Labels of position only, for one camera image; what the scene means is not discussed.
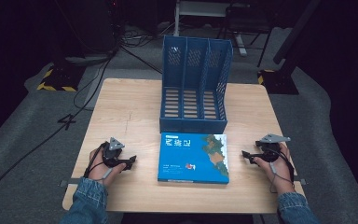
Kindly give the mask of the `blue file rack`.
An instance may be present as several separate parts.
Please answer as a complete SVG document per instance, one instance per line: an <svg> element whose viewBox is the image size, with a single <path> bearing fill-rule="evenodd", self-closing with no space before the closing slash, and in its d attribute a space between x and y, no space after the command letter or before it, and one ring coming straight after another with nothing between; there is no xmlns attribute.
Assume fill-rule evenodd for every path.
<svg viewBox="0 0 358 224"><path fill-rule="evenodd" d="M159 130L222 133L225 93L233 56L224 39L165 36Z"/></svg>

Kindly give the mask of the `black slanted pole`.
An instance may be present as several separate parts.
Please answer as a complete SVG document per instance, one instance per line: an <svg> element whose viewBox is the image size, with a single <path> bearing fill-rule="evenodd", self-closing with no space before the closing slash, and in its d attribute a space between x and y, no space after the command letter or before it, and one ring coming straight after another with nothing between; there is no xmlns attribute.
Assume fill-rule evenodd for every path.
<svg viewBox="0 0 358 224"><path fill-rule="evenodd" d="M282 43L280 49L273 58L273 62L280 63L283 59L286 59L289 55L289 51L294 47L295 42L300 36L302 30L310 20L312 14L320 4L321 0L308 0L307 5L304 7L301 15L296 20L296 24L293 26L292 31L286 37Z"/></svg>

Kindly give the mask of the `black and yellow stand base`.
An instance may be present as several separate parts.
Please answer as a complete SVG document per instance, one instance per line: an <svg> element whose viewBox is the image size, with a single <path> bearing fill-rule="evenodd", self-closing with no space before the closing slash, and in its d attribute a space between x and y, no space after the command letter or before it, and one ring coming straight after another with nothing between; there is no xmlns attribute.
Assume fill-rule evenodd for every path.
<svg viewBox="0 0 358 224"><path fill-rule="evenodd" d="M283 75L280 71L260 70L257 72L257 81L266 88L268 94L298 95L296 84L291 76Z"/></svg>
<svg viewBox="0 0 358 224"><path fill-rule="evenodd" d="M83 66L71 65L63 68L52 65L37 88L45 91L78 91L85 70Z"/></svg>

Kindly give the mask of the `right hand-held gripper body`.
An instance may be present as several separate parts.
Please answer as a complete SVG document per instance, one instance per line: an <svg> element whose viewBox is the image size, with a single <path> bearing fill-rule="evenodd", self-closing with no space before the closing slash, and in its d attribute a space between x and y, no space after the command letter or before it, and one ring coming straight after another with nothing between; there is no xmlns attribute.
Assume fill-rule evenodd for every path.
<svg viewBox="0 0 358 224"><path fill-rule="evenodd" d="M260 140L256 141L255 145L263 151L263 153L260 155L262 160L267 162L274 162L282 155L280 143L288 142L290 140L290 137L269 133L262 137Z"/></svg>

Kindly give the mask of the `person's left hand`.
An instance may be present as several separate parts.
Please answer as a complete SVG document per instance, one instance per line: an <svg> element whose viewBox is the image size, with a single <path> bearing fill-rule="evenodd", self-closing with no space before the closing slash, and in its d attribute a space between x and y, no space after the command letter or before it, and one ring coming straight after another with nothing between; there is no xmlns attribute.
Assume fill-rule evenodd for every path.
<svg viewBox="0 0 358 224"><path fill-rule="evenodd" d="M125 168L124 164L120 164L110 169L103 163L103 153L96 149L91 151L89 159L93 160L91 163L92 170L89 172L89 179L95 180L106 187L109 187L114 182L115 177Z"/></svg>

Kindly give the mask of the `blue book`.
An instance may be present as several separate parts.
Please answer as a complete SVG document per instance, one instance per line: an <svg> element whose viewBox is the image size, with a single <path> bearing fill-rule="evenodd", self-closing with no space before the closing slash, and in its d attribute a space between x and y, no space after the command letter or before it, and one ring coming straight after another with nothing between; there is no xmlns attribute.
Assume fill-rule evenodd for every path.
<svg viewBox="0 0 358 224"><path fill-rule="evenodd" d="M227 136L162 133L158 181L228 184Z"/></svg>

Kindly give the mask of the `black chair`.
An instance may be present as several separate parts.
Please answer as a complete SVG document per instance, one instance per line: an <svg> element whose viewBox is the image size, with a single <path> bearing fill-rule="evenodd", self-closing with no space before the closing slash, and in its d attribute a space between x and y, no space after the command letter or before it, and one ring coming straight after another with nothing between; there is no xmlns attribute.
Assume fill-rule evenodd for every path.
<svg viewBox="0 0 358 224"><path fill-rule="evenodd" d="M255 38L250 42L250 45L253 45L261 34L266 35L257 63L257 66L260 66L275 21L275 13L261 0L231 0L225 9L225 17L217 38L220 35L226 38L227 34L253 35Z"/></svg>

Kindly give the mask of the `white metal stand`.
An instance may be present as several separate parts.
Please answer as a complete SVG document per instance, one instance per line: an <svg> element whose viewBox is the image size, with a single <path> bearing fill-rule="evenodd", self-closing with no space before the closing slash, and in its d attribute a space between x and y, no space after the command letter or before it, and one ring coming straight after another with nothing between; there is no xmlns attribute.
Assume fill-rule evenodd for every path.
<svg viewBox="0 0 358 224"><path fill-rule="evenodd" d="M179 23L184 17L217 21L224 19L230 0L174 0L174 36L179 36Z"/></svg>

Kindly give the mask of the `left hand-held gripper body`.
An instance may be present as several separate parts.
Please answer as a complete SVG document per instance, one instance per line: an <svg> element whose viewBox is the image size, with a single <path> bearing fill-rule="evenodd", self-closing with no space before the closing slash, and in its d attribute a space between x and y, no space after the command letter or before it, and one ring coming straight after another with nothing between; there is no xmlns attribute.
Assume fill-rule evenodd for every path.
<svg viewBox="0 0 358 224"><path fill-rule="evenodd" d="M124 145L115 137L111 137L109 142L103 144L103 163L107 167L115 167L122 163L118 157L122 152Z"/></svg>

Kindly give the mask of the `person's right hand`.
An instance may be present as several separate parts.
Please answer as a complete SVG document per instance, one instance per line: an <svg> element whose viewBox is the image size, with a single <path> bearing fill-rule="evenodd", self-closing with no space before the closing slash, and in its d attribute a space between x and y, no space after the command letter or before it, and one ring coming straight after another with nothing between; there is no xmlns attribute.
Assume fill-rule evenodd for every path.
<svg viewBox="0 0 358 224"><path fill-rule="evenodd" d="M285 159L280 157L275 162L266 162L255 158L255 162L266 173L272 193L282 195L287 192L295 192L294 184L291 181L291 172Z"/></svg>

